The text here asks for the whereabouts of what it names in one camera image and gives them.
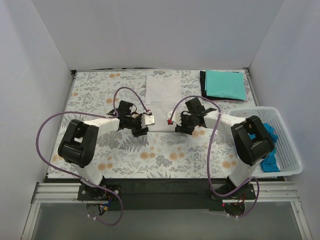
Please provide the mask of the white t shirt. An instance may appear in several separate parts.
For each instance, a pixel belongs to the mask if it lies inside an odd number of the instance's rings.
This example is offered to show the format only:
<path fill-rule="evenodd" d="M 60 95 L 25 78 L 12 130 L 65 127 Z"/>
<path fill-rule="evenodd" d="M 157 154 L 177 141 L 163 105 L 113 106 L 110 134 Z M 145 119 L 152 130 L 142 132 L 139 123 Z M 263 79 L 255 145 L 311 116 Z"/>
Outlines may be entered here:
<path fill-rule="evenodd" d="M 173 132 L 175 127 L 167 122 L 167 113 L 172 111 L 182 99 L 182 81 L 179 76 L 146 77 L 144 104 L 151 110 L 155 124 L 149 127 L 150 132 Z"/>

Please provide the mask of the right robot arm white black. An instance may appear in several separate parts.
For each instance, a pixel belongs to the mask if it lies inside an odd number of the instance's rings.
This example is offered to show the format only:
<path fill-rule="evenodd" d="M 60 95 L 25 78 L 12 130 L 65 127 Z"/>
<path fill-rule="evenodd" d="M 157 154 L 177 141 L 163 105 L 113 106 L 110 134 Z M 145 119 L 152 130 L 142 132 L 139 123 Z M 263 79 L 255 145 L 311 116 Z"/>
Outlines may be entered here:
<path fill-rule="evenodd" d="M 225 184 L 217 189 L 213 187 L 212 180 L 208 180 L 210 191 L 219 198 L 226 198 L 253 179 L 253 172 L 275 149 L 275 144 L 258 116 L 243 118 L 225 114 L 217 104 L 205 108 L 201 99 L 201 96 L 185 97 L 187 110 L 177 113 L 173 109 L 166 114 L 166 121 L 168 125 L 175 125 L 177 133 L 191 135 L 196 127 L 203 127 L 232 137 L 239 158 L 233 171 Z"/>

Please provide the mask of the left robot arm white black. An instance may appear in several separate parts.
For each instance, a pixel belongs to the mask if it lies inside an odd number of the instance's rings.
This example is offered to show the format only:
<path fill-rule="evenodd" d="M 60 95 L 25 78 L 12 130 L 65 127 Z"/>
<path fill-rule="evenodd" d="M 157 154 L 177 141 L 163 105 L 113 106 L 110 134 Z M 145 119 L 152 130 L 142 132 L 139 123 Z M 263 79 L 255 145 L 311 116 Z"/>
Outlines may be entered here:
<path fill-rule="evenodd" d="M 118 108 L 111 110 L 104 118 L 70 121 L 58 147 L 58 155 L 76 170 L 82 179 L 85 192 L 96 200 L 105 199 L 106 179 L 93 163 L 98 138 L 123 129 L 131 130 L 134 137 L 148 133 L 148 126 L 155 124 L 150 110 L 143 113 L 132 111 L 133 103 L 120 101 Z"/>

